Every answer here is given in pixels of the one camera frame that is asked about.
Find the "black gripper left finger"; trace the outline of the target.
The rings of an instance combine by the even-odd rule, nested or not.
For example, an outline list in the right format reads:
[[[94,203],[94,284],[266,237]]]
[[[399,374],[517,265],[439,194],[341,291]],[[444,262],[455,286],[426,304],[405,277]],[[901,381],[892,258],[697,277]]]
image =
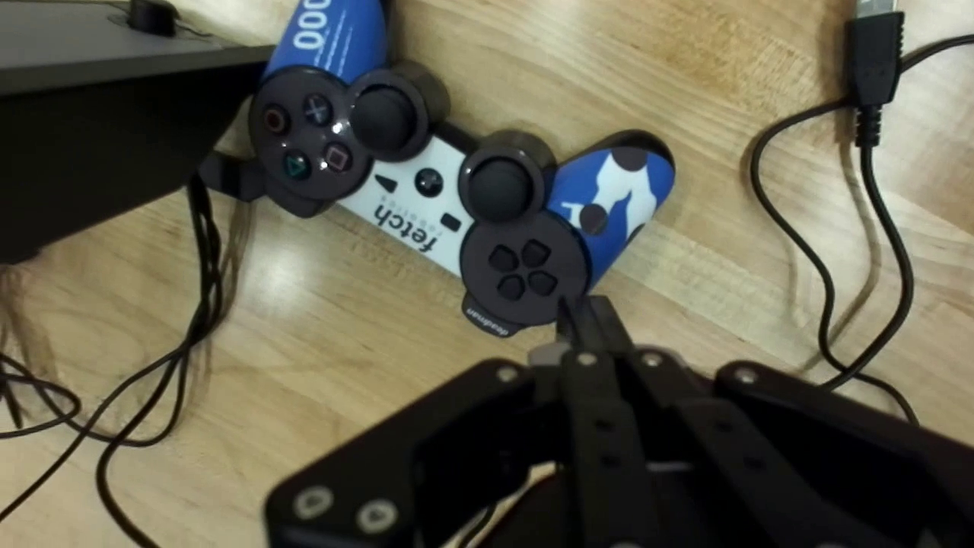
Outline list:
[[[282,478],[263,502],[270,548],[435,548],[556,463],[546,528],[573,548],[643,548],[644,463],[618,364],[633,357],[602,296],[556,319],[540,364],[484,358]]]

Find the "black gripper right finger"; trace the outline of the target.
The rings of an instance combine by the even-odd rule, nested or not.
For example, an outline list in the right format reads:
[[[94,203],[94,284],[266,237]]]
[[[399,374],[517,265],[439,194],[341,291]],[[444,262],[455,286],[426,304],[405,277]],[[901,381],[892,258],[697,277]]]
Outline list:
[[[637,346],[608,298],[580,303],[647,460],[678,460],[720,494],[751,544],[974,548],[974,448],[736,358],[704,381]]]

